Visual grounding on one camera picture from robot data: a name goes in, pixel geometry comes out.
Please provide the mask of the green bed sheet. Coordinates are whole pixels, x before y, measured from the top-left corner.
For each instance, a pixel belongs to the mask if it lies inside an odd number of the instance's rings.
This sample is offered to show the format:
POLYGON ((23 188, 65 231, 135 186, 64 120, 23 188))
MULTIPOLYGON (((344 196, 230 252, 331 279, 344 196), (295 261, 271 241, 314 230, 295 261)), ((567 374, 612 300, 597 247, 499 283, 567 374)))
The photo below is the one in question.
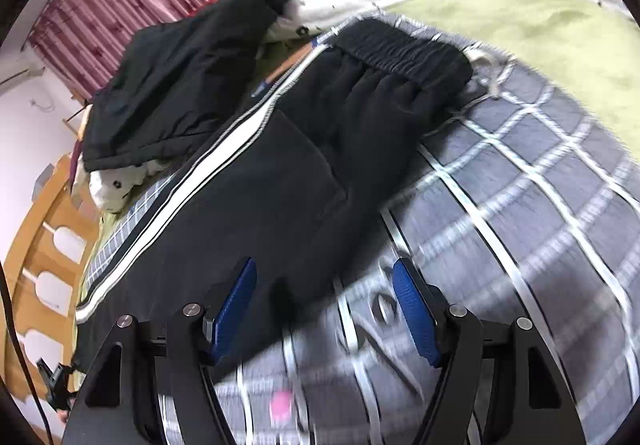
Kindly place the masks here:
POLYGON ((409 0, 390 7, 512 53, 639 153, 639 27, 589 0, 409 0))

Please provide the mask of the grey plaid blanket with stars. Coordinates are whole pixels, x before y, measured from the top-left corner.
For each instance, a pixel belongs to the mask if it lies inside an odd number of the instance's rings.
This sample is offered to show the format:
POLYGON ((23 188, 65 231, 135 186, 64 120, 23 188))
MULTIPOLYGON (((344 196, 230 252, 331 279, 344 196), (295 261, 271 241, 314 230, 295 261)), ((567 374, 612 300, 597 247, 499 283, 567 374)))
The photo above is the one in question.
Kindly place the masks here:
POLYGON ((420 137, 393 194, 297 329, 216 392, 243 444, 405 444, 432 398, 392 287, 411 257, 487 321, 530 319, 590 444, 639 399, 639 166, 565 90, 508 52, 385 14, 412 41, 486 57, 420 137))

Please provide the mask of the wooden bed frame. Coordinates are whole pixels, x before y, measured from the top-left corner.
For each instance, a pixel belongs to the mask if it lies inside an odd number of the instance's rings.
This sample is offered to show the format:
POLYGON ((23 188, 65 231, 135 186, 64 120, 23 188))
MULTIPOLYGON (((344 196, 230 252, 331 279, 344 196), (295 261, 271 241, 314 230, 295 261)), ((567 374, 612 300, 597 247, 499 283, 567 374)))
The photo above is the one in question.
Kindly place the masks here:
POLYGON ((35 362, 39 353, 53 368, 70 362, 75 349, 75 305, 99 223, 85 212, 93 205, 88 190, 76 204, 68 191, 70 156, 55 150, 58 162, 32 199, 3 262, 14 325, 36 395, 46 388, 35 362))

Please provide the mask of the black jacket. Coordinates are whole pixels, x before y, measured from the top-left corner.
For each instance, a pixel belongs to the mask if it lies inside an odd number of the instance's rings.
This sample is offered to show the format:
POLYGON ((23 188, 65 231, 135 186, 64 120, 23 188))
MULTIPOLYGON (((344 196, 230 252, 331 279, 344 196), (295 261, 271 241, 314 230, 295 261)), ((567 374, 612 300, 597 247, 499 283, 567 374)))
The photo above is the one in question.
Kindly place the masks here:
POLYGON ((193 154, 234 113, 257 52, 290 0, 217 0, 138 30, 93 95, 82 138, 87 171, 193 154))

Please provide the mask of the black pants with white stripes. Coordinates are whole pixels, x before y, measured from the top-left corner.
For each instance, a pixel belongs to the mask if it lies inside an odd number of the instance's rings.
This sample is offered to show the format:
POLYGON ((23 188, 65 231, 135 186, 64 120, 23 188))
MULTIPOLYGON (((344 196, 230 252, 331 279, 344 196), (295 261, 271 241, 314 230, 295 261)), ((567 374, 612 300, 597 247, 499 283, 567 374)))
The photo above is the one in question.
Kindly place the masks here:
POLYGON ((163 321, 246 257, 257 287, 221 367, 270 347, 329 295, 472 75, 452 43, 375 18, 317 43, 171 176, 89 287, 76 309, 78 368, 119 316, 163 321))

